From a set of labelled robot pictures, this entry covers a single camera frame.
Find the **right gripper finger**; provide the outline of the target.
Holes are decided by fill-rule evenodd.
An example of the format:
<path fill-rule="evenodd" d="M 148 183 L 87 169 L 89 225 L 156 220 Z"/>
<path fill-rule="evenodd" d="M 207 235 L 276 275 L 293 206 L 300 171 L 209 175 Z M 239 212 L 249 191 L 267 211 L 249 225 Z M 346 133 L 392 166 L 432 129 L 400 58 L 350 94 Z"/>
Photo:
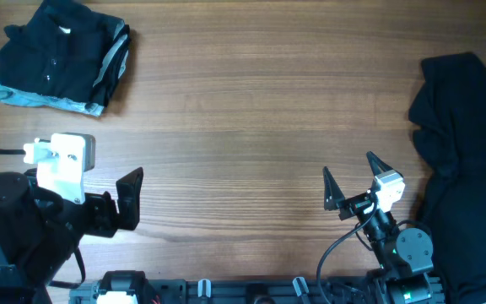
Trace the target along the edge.
<path fill-rule="evenodd" d="M 368 151 L 366 153 L 367 160 L 370 165 L 370 169 L 374 176 L 379 176 L 382 173 L 388 172 L 392 170 L 392 167 L 389 166 L 387 163 L 382 161 L 376 154 L 372 151 Z"/>
<path fill-rule="evenodd" d="M 343 207 L 345 196 L 327 166 L 322 169 L 324 181 L 324 210 L 331 211 Z"/>

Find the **black polo shirt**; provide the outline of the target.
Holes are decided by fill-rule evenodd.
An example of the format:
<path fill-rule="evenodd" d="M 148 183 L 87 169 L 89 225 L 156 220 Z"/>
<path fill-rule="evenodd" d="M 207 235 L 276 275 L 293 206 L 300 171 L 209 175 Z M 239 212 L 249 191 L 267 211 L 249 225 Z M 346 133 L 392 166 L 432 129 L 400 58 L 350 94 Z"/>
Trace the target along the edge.
<path fill-rule="evenodd" d="M 99 14 L 74 1 L 44 1 L 30 21 L 4 28 L 0 83 L 87 102 L 112 35 Z"/>

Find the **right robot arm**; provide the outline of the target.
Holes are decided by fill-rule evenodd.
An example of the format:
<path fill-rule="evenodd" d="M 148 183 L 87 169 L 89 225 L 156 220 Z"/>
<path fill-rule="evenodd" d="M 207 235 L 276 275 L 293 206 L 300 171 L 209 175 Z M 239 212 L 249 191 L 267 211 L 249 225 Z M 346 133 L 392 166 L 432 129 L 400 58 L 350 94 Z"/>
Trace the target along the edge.
<path fill-rule="evenodd" d="M 316 267 L 316 284 L 326 303 L 334 303 L 334 288 L 360 295 L 367 303 L 439 303 L 444 300 L 440 280 L 431 277 L 434 252 L 429 228 L 415 220 L 396 221 L 392 205 L 401 200 L 403 175 L 381 160 L 366 153 L 373 181 L 364 193 L 347 198 L 330 170 L 322 169 L 324 210 L 339 212 L 340 220 L 355 218 L 358 223 L 338 238 L 321 256 Z M 328 281 L 322 283 L 323 264 L 341 243 L 363 232 L 367 249 L 375 254 L 378 269 L 371 270 L 356 286 Z"/>

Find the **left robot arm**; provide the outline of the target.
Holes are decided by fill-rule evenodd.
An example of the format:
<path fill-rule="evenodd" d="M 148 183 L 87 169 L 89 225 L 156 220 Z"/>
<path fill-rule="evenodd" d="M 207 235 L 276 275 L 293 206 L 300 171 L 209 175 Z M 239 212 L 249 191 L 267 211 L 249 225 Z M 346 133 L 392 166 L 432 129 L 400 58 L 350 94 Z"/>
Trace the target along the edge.
<path fill-rule="evenodd" d="M 86 282 L 78 248 L 86 235 L 111 238 L 136 229 L 143 169 L 116 182 L 116 198 L 88 193 L 81 204 L 41 187 L 35 174 L 0 173 L 0 303 L 48 303 L 50 287 L 67 289 L 71 303 L 96 303 L 115 291 L 140 303 L 151 294 L 136 271 L 112 271 L 100 282 Z"/>

